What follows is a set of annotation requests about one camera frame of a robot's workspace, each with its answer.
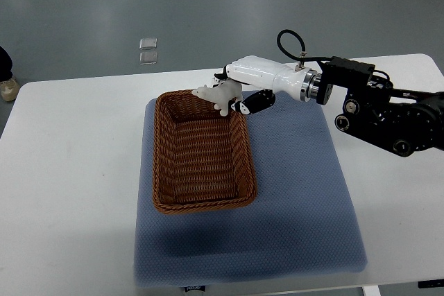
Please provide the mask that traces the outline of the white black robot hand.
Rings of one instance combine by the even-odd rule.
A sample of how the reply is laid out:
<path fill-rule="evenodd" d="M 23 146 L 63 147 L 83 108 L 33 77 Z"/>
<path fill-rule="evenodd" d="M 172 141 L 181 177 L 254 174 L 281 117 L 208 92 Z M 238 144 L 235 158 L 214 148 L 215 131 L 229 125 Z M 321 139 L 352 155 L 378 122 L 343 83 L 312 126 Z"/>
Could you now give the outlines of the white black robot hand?
<path fill-rule="evenodd" d="M 296 101 L 307 102 L 316 98 L 321 75 L 308 67 L 290 67 L 254 55 L 226 65 L 214 77 L 218 81 L 231 79 L 259 89 L 242 101 L 229 106 L 244 115 L 254 114 L 271 107 L 278 92 L 285 92 Z"/>

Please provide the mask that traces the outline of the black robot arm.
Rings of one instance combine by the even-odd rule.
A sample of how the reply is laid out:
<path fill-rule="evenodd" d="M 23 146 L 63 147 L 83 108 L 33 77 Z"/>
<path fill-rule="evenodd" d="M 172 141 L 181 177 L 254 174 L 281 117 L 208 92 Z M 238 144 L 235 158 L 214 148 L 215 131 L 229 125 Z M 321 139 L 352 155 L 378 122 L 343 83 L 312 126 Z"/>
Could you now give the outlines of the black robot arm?
<path fill-rule="evenodd" d="M 334 120 L 338 130 L 401 157 L 443 149 L 442 92 L 396 89 L 373 64 L 339 57 L 317 63 L 317 103 L 325 105 L 335 86 L 347 90 Z"/>

